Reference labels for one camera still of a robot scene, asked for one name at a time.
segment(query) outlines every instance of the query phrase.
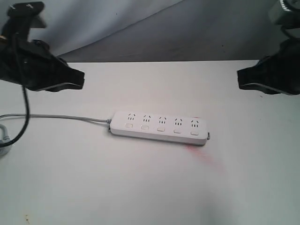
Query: white power strip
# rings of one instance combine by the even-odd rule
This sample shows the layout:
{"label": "white power strip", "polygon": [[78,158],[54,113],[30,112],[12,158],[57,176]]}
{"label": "white power strip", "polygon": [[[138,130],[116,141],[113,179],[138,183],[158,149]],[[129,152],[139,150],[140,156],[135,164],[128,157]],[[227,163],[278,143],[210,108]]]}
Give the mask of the white power strip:
{"label": "white power strip", "polygon": [[110,128],[114,135],[195,145],[205,145],[210,138],[201,118],[116,112]]}

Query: white table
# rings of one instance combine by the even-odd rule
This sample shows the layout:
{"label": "white table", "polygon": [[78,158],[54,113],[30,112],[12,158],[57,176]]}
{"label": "white table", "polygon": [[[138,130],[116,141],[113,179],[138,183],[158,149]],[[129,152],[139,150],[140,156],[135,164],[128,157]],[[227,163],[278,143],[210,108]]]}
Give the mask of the white table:
{"label": "white table", "polygon": [[[202,147],[32,119],[0,159],[0,224],[297,225],[300,97],[239,90],[255,61],[77,63],[83,90],[29,92],[31,112],[110,118],[116,110],[204,117]],[[0,114],[23,113],[0,82]],[[23,119],[6,120],[11,136]]]}

